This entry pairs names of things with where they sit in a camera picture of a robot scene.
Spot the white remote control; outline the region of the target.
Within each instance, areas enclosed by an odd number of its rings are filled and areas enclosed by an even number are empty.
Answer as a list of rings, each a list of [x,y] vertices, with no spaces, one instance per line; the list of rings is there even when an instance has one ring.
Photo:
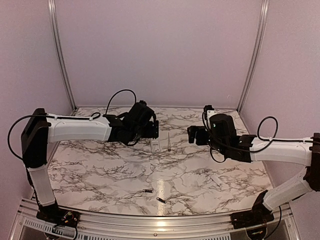
[[[153,154],[161,151],[160,141],[158,138],[152,138],[150,140],[150,149]]]

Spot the white battery cover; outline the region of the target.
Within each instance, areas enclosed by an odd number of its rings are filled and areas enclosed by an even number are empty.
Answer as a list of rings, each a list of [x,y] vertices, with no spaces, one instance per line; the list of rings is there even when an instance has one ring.
[[[212,179],[212,181],[214,181],[218,186],[221,186],[223,184],[223,182],[216,176],[211,176],[210,177]]]

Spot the black AAA battery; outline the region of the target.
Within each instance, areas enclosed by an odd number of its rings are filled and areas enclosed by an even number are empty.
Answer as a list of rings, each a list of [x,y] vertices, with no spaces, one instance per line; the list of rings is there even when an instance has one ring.
[[[143,189],[144,193],[153,193],[154,191],[152,189]]]
[[[156,199],[157,199],[159,202],[164,203],[164,204],[167,202],[165,199],[162,199],[162,198],[160,198],[160,197],[156,197]]]

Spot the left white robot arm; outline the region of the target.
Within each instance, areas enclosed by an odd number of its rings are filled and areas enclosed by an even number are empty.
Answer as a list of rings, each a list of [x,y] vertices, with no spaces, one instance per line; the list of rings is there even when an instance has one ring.
[[[39,211],[53,223],[60,222],[64,215],[59,208],[48,175],[49,143],[92,140],[121,143],[131,147],[140,139],[156,139],[159,136],[156,113],[143,100],[134,103],[128,112],[120,115],[65,116],[47,113],[44,108],[37,108],[33,114],[16,120],[12,127],[23,120],[28,122],[20,135],[22,155],[18,159],[26,168]]]

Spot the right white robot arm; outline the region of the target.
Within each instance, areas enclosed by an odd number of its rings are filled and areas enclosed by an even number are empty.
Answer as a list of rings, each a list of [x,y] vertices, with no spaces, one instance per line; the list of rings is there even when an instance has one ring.
[[[202,114],[202,126],[187,128],[189,143],[209,146],[224,160],[243,163],[284,162],[300,164],[304,169],[276,188],[265,190],[255,200],[247,219],[258,224],[272,210],[306,193],[320,190],[320,134],[301,139],[263,138],[260,135],[237,135],[234,120],[223,113]]]

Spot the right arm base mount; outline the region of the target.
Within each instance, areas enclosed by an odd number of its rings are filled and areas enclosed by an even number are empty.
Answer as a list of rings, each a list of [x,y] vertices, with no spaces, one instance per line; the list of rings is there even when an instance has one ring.
[[[265,190],[258,195],[251,210],[235,212],[230,215],[234,229],[263,225],[275,219],[272,211],[263,205],[267,192],[268,190]]]

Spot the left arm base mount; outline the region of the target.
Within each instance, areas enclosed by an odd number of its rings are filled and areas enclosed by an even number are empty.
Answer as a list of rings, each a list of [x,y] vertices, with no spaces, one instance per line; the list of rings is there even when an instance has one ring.
[[[36,214],[40,220],[53,223],[55,226],[76,228],[80,219],[80,213],[74,210],[60,208],[57,204],[40,206]]]

